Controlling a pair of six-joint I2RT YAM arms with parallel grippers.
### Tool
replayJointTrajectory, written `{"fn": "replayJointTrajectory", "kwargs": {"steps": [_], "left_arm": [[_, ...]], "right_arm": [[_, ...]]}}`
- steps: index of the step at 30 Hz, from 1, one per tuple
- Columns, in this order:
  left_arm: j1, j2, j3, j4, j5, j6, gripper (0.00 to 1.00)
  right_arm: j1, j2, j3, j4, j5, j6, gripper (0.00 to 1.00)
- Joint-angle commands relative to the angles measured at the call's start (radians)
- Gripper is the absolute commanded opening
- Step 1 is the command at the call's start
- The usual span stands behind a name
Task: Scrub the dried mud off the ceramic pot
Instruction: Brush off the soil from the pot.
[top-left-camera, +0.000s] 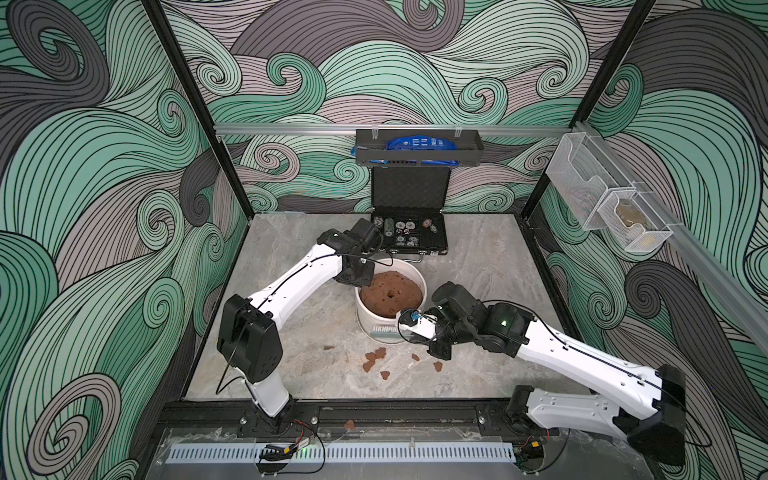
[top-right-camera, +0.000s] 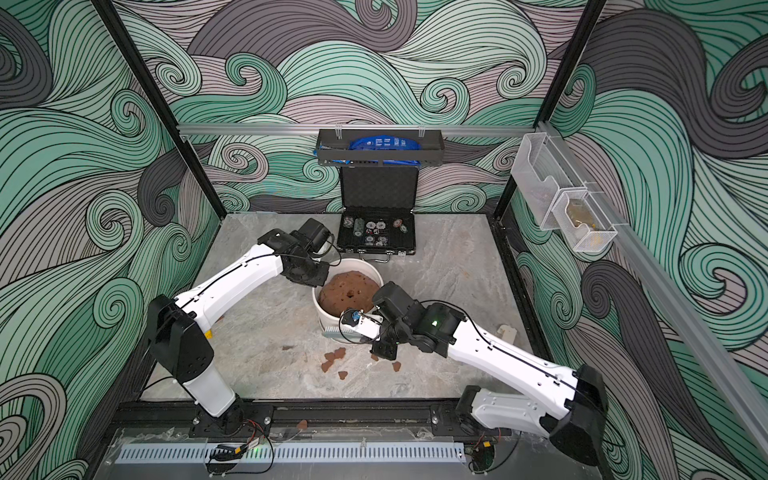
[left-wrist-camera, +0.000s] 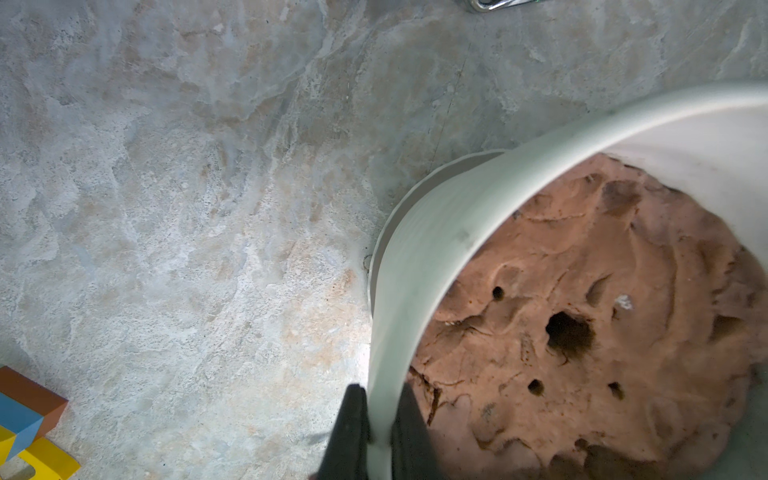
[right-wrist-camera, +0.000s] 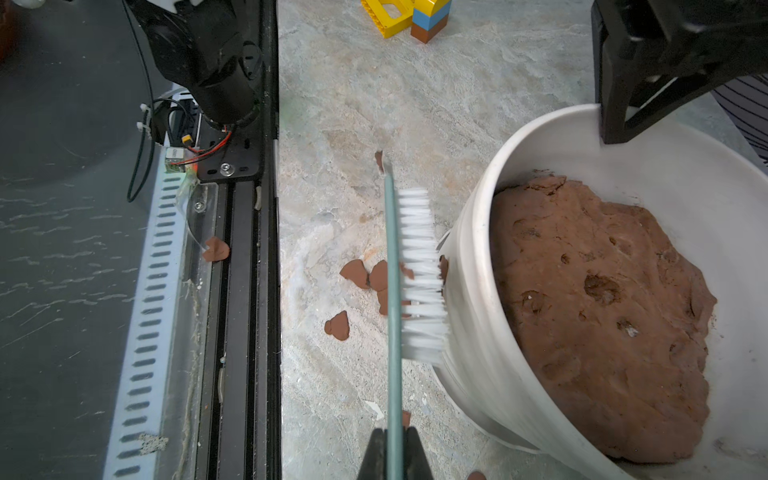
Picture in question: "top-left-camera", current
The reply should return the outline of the white ceramic pot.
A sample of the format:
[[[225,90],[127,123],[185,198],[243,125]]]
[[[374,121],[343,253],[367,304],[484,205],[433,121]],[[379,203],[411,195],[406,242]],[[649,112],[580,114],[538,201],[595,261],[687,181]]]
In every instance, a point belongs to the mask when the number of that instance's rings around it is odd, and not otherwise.
[[[358,322],[377,342],[402,343],[397,330],[398,314],[423,308],[427,295],[426,280],[412,264],[399,259],[377,262],[371,284],[356,288]]]

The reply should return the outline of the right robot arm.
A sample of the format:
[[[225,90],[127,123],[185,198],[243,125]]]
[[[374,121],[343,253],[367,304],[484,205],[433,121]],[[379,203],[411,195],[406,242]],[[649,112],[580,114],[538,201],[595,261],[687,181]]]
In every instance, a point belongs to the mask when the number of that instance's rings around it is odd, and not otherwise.
[[[686,377],[663,364],[634,364],[590,347],[549,326],[532,310],[506,300],[479,300],[447,282],[432,296],[432,308],[404,313],[403,331],[433,357],[450,360],[456,345],[544,366],[589,389],[587,395],[555,394],[519,386],[508,405],[541,429],[574,429],[626,441],[656,462],[685,463]]]

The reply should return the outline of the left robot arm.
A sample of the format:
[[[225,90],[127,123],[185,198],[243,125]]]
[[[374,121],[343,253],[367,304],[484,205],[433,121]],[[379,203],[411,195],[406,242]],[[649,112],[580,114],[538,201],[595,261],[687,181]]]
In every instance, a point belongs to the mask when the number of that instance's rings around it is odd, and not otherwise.
[[[278,372],[283,358],[280,330],[295,310],[330,280],[369,286],[384,234],[360,219],[345,231],[329,229],[308,253],[264,289],[224,304],[216,347],[244,385],[261,416],[278,423],[287,418],[292,397]]]

